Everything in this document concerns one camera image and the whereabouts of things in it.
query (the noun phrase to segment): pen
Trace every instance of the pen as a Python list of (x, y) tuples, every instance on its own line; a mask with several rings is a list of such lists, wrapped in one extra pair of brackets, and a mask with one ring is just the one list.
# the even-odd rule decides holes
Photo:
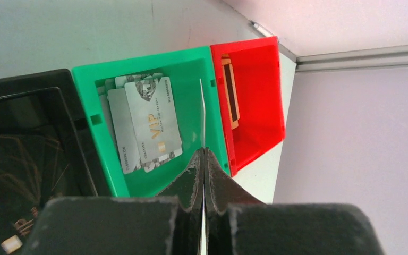
[(271, 37), (271, 36), (275, 36), (273, 33), (271, 33), (270, 31), (268, 31), (266, 28), (264, 28), (262, 25), (260, 25), (259, 23), (256, 23), (252, 20), (250, 20), (251, 25), (254, 27), (254, 29), (256, 29), (259, 33), (261, 33), (263, 36), (265, 37)]

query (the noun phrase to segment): white wall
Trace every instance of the white wall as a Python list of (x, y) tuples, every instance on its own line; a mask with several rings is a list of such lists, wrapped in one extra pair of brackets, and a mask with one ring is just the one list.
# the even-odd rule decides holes
[(0, 78), (254, 38), (218, 0), (0, 0)]
[(408, 1), (225, 1), (298, 56), (408, 45)]
[(274, 202), (340, 202), (408, 255), (408, 68), (297, 74)]

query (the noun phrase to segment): black plastic bin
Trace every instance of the black plastic bin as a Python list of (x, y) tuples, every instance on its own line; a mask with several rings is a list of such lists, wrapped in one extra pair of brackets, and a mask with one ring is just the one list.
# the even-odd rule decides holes
[(0, 79), (0, 189), (0, 254), (48, 200), (111, 195), (69, 70)]

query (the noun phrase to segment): lavender wall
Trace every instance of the lavender wall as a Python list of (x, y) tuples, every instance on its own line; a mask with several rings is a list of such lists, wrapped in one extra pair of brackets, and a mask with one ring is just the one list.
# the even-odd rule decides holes
[(297, 74), (274, 202), (341, 202), (408, 254), (408, 68)]

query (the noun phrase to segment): plastic bin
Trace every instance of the plastic bin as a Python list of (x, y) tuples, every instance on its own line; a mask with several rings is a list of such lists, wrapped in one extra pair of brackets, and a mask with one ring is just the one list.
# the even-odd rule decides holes
[(69, 70), (0, 79), (0, 254), (48, 200), (110, 194)]
[(67, 69), (0, 79), (0, 129), (55, 129), (84, 196), (111, 194)]
[[(231, 175), (285, 137), (277, 37), (210, 46)], [(238, 99), (239, 126), (232, 129), (222, 57), (231, 59)]]
[[(123, 174), (96, 88), (109, 78), (151, 72), (170, 77), (183, 153), (149, 173), (138, 170)], [(114, 196), (156, 195), (184, 170), (195, 150), (201, 147), (199, 79), (202, 79), (206, 103), (206, 146), (215, 152), (229, 173), (210, 47), (79, 66), (73, 68), (72, 73)]]

